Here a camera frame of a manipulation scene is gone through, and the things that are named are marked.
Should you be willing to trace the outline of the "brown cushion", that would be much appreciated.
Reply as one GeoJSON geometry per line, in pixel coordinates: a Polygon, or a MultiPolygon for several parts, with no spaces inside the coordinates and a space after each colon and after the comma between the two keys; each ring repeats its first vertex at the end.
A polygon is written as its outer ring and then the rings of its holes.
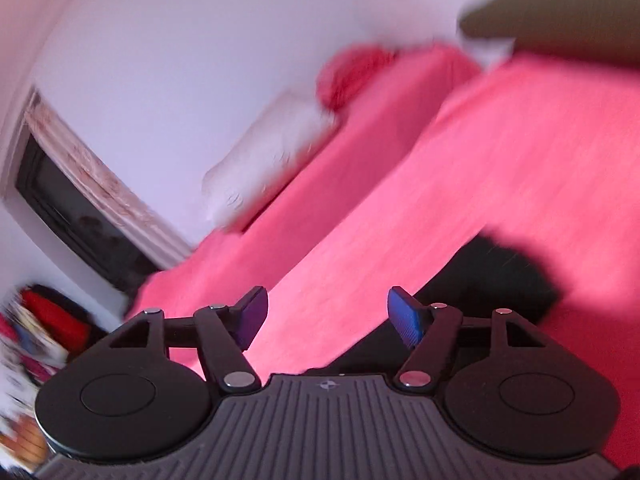
{"type": "Polygon", "coordinates": [[[639,65],[639,0],[485,0],[461,14],[463,36],[564,58],[639,65]]]}

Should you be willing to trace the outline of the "pink floral curtain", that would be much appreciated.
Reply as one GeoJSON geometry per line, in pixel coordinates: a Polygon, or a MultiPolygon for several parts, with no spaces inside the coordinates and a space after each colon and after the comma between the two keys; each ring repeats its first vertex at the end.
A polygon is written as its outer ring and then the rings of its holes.
{"type": "Polygon", "coordinates": [[[192,247],[88,148],[32,89],[23,122],[40,148],[92,206],[162,269],[186,260],[192,247]]]}

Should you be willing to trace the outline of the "dark window frame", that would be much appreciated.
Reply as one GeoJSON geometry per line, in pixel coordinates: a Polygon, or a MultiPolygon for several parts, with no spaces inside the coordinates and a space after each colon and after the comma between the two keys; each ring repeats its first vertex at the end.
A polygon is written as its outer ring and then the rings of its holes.
{"type": "Polygon", "coordinates": [[[126,296],[136,296],[160,270],[78,191],[33,136],[27,138],[15,187],[72,252],[126,296]]]}

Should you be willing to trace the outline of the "far pink bed cover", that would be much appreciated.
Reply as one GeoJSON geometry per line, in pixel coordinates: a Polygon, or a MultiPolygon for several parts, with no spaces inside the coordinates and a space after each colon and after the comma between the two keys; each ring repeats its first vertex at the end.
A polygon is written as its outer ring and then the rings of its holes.
{"type": "Polygon", "coordinates": [[[211,232],[185,262],[152,275],[131,312],[181,318],[233,304],[256,285],[273,288],[405,158],[446,97],[479,74],[477,62],[446,44],[397,53],[340,110],[333,139],[245,230],[211,232]]]}

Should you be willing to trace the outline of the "hanging clothes on rack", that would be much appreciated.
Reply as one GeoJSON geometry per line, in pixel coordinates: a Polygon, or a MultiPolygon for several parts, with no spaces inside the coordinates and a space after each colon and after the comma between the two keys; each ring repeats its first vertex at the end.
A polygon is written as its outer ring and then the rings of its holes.
{"type": "Polygon", "coordinates": [[[1,299],[1,466],[33,471],[49,454],[36,422],[41,386],[106,335],[93,316],[44,285],[1,299]]]}

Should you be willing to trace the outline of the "near pink bed blanket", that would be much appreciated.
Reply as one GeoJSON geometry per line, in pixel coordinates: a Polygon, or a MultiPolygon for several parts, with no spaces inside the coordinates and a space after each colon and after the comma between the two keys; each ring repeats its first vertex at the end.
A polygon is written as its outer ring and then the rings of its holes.
{"type": "Polygon", "coordinates": [[[326,365],[479,232],[538,261],[544,330],[622,400],[606,455],[639,459],[639,75],[533,55],[450,96],[402,163],[269,294],[261,378],[326,365]]]}

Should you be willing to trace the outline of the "black knit pants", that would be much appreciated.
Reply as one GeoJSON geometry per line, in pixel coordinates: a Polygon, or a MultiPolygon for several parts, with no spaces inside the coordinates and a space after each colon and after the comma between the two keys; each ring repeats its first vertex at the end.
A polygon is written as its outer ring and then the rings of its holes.
{"type": "MultiPolygon", "coordinates": [[[[486,233],[478,233],[458,249],[414,294],[421,304],[443,302],[470,318],[488,318],[493,310],[509,308],[534,324],[562,296],[562,289],[538,260],[518,248],[498,244],[486,233]]],[[[328,365],[306,373],[393,377],[408,355],[409,350],[386,321],[328,365]]]]}

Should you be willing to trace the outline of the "folded red blanket stack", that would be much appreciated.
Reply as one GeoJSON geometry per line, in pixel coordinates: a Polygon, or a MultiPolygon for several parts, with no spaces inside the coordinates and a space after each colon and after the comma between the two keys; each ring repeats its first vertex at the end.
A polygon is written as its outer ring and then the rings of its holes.
{"type": "Polygon", "coordinates": [[[396,58],[395,51],[376,44],[353,44],[337,52],[318,73],[316,96],[319,102],[328,110],[338,112],[396,58]]]}

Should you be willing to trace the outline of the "folded pale pink quilt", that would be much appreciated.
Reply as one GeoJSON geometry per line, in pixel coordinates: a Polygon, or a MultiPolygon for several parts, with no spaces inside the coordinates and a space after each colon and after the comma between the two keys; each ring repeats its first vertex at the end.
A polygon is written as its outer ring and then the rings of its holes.
{"type": "Polygon", "coordinates": [[[338,117],[314,100],[284,92],[230,152],[204,174],[203,209],[216,231],[241,231],[334,135],[338,117]]]}

